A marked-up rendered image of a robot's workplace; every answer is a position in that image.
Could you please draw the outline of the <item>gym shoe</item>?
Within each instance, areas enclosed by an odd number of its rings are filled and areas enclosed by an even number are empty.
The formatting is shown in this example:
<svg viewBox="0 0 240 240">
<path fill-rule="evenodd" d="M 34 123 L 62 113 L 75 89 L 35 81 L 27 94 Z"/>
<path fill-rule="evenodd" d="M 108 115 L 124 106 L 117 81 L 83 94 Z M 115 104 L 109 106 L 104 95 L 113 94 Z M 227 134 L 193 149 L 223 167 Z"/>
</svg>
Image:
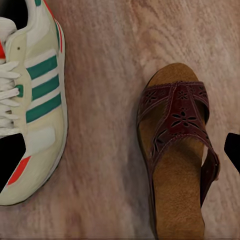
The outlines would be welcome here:
<svg viewBox="0 0 240 240">
<path fill-rule="evenodd" d="M 23 203 L 58 168 L 68 138 L 66 41 L 46 0 L 0 0 L 0 139 L 21 133 L 26 152 L 0 193 Z"/>
</svg>

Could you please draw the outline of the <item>sandal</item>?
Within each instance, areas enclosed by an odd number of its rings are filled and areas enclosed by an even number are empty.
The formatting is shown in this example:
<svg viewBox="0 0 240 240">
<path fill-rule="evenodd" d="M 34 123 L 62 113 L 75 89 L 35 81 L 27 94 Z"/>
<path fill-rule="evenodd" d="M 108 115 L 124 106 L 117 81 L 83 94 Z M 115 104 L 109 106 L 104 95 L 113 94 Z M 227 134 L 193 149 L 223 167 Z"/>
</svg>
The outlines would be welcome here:
<svg viewBox="0 0 240 240">
<path fill-rule="evenodd" d="M 136 134 L 148 174 L 155 240 L 204 240 L 201 208 L 221 171 L 206 131 L 209 117 L 205 85 L 186 64 L 164 66 L 141 94 Z"/>
</svg>

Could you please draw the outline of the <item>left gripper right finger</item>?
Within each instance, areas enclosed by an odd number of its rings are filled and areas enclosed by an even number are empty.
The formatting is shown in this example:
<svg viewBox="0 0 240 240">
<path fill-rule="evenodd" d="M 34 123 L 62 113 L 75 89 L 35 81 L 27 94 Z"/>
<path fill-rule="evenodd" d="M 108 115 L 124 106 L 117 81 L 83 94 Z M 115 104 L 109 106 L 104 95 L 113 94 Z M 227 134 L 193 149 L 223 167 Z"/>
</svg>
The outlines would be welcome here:
<svg viewBox="0 0 240 240">
<path fill-rule="evenodd" d="M 224 151 L 240 173 L 240 135 L 228 133 Z"/>
</svg>

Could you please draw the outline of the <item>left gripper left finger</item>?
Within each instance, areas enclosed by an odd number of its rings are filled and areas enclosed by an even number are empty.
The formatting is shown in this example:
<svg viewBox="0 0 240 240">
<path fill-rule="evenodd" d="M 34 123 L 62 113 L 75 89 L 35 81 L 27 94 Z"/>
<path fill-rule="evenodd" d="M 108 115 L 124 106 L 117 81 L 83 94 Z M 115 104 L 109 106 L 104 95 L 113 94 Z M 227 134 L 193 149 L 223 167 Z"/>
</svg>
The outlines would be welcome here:
<svg viewBox="0 0 240 240">
<path fill-rule="evenodd" d="M 0 193 L 26 152 L 21 133 L 0 138 Z"/>
</svg>

